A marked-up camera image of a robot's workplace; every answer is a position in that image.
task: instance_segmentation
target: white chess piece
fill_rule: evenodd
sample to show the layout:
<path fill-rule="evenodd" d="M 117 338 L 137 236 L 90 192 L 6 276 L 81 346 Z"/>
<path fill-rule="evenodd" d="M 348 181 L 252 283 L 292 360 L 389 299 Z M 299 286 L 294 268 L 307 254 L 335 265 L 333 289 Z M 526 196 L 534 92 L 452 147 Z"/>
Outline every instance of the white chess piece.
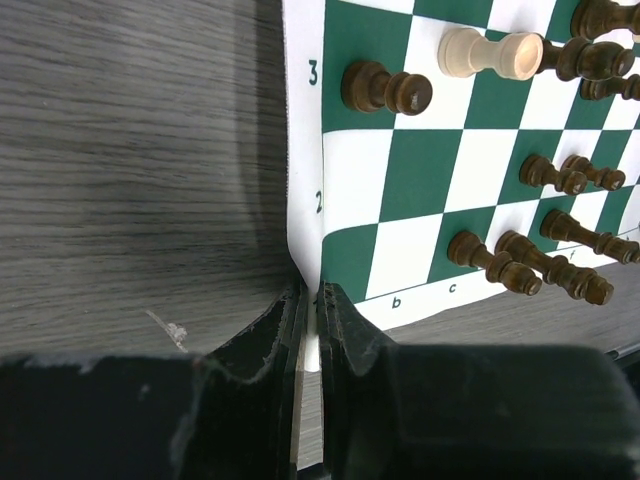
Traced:
<path fill-rule="evenodd" d="M 535 75 L 542 53 L 542 37 L 535 33 L 511 33 L 492 42 L 473 28 L 455 28 L 442 37 L 438 64 L 450 77 L 466 78 L 492 68 L 503 78 L 524 81 Z"/>

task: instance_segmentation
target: wooden floor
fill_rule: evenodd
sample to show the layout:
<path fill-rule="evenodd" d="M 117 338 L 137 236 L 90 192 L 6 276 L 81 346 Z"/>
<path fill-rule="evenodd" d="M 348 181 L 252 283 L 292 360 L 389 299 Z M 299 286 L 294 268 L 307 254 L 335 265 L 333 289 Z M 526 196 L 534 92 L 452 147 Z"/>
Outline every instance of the wooden floor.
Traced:
<path fill-rule="evenodd" d="M 176 352 L 175 323 L 208 352 L 259 315 L 292 272 L 284 98 L 277 2 L 0 0 L 0 351 Z M 604 308 L 546 289 L 391 334 L 633 342 L 638 270 L 603 272 Z"/>

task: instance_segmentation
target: green and white chessboard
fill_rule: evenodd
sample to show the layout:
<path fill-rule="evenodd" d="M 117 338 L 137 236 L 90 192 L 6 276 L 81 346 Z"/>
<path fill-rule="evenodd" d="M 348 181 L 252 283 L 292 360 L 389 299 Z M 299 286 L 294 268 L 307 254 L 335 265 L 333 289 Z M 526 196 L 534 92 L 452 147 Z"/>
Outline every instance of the green and white chessboard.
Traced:
<path fill-rule="evenodd" d="M 449 78 L 438 68 L 440 39 L 456 26 L 490 40 L 536 32 L 562 45 L 577 4 L 285 0 L 289 240 L 310 284 L 339 283 L 365 317 L 388 329 L 505 290 L 489 284 L 483 271 L 447 259 L 461 230 L 476 233 L 491 250 L 513 229 L 580 266 L 614 260 L 541 237 L 541 221 L 554 208 L 587 228 L 640 240 L 640 102 L 584 101 L 578 80 L 561 82 L 553 71 L 518 82 L 492 71 Z M 596 41 L 603 40 L 640 55 L 629 31 Z M 341 79 L 360 60 L 425 75 L 433 85 L 431 105 L 416 117 L 348 110 Z M 631 73 L 640 73 L 640 60 Z M 590 187 L 577 197 L 524 186 L 518 172 L 532 153 L 557 167 L 570 154 L 583 155 L 598 167 L 623 170 L 627 181 L 615 193 Z"/>

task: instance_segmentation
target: printed number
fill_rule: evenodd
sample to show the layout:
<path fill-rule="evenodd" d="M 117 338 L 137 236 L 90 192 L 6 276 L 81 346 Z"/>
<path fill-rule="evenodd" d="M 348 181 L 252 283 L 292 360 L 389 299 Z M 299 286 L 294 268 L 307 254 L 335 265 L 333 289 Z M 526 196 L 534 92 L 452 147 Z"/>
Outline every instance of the printed number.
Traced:
<path fill-rule="evenodd" d="M 311 78 L 309 79 L 309 83 L 311 85 L 315 85 L 318 83 L 318 71 L 316 67 L 318 66 L 317 60 L 309 60 L 309 65 L 311 65 Z"/>

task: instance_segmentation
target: brown chess piece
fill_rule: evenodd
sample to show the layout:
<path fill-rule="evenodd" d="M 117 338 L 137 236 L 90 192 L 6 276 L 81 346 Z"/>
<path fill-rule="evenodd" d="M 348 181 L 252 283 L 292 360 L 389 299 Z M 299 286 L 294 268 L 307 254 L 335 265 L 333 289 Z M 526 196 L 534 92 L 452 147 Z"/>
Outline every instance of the brown chess piece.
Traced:
<path fill-rule="evenodd" d="M 447 256 L 461 267 L 484 268 L 489 282 L 501 283 L 511 292 L 533 296 L 542 287 L 542 281 L 529 267 L 514 262 L 507 252 L 492 255 L 480 238 L 468 231 L 451 240 Z"/>
<path fill-rule="evenodd" d="M 582 0 L 571 18 L 571 35 L 595 40 L 612 30 L 640 34 L 640 4 L 622 6 L 611 0 Z"/>
<path fill-rule="evenodd" d="M 556 192 L 578 195 L 587 188 L 587 177 L 580 171 L 556 170 L 546 157 L 529 155 L 520 168 L 520 182 L 530 187 L 553 185 Z"/>
<path fill-rule="evenodd" d="M 357 62 L 342 78 L 342 101 L 358 112 L 373 113 L 386 107 L 393 113 L 418 115 L 433 97 L 431 82 L 406 72 L 391 75 L 378 62 Z"/>
<path fill-rule="evenodd" d="M 545 283 L 564 288 L 574 300 L 585 299 L 592 305 L 606 305 L 611 300 L 613 285 L 594 269 L 577 267 L 562 255 L 550 257 L 518 232 L 504 233 L 496 244 L 498 251 L 508 252 L 516 262 L 542 273 Z"/>
<path fill-rule="evenodd" d="M 620 94 L 624 100 L 640 100 L 640 75 L 634 73 L 629 78 L 613 77 L 603 82 L 582 80 L 580 96 L 584 100 L 601 100 Z"/>
<path fill-rule="evenodd" d="M 542 46 L 542 62 L 537 73 L 553 68 L 563 82 L 578 77 L 595 81 L 622 77 L 636 60 L 633 50 L 622 45 L 614 42 L 589 43 L 581 37 L 572 38 L 564 47 L 556 47 L 543 39 Z"/>
<path fill-rule="evenodd" d="M 564 170 L 582 172 L 596 187 L 604 188 L 610 192 L 619 190 L 627 179 L 623 171 L 612 170 L 609 167 L 598 169 L 588 158 L 580 155 L 570 155 L 562 164 L 561 171 Z"/>
<path fill-rule="evenodd" d="M 581 243 L 592 248 L 596 255 L 606 255 L 623 265 L 640 263 L 638 242 L 622 240 L 609 232 L 592 232 L 560 210 L 552 210 L 547 214 L 540 226 L 540 235 L 556 241 Z"/>

